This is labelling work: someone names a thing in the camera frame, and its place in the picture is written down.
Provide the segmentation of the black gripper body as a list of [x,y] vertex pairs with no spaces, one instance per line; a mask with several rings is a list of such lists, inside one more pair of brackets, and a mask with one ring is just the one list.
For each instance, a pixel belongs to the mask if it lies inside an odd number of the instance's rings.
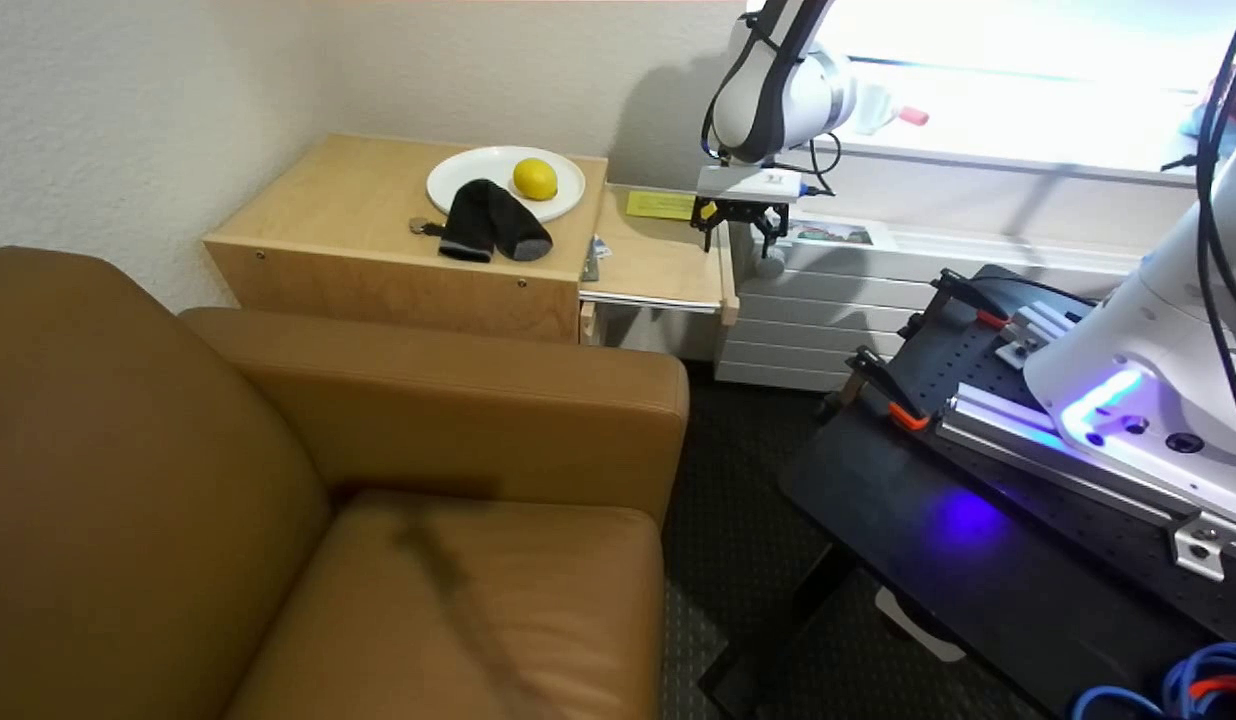
[[711,237],[717,223],[750,223],[763,245],[790,233],[790,209],[800,200],[800,177],[786,168],[704,162],[695,177],[689,223]]

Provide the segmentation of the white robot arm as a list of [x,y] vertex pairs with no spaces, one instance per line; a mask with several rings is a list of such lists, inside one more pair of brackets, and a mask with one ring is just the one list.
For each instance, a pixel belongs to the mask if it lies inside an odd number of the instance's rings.
[[[831,0],[760,0],[738,20],[732,61],[699,119],[710,233],[729,209],[790,233],[800,179],[824,179],[815,135],[902,104],[848,72],[819,38]],[[1194,125],[1194,209],[1084,319],[1048,330],[1025,359],[1043,427],[1082,465],[1236,522],[1236,23]]]

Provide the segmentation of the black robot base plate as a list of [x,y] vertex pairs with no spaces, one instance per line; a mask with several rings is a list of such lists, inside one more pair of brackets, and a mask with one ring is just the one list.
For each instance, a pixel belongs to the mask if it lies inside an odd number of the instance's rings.
[[[887,373],[922,412],[966,379],[1025,387],[987,359],[984,325],[941,306],[906,327]],[[906,437],[855,399],[782,465],[775,488],[824,551],[786,610],[710,669],[710,698],[738,720],[786,693],[813,618],[855,573],[1052,716],[1103,685],[1159,685],[1176,659],[1236,644],[1236,580],[1176,567],[1164,527],[937,427]]]

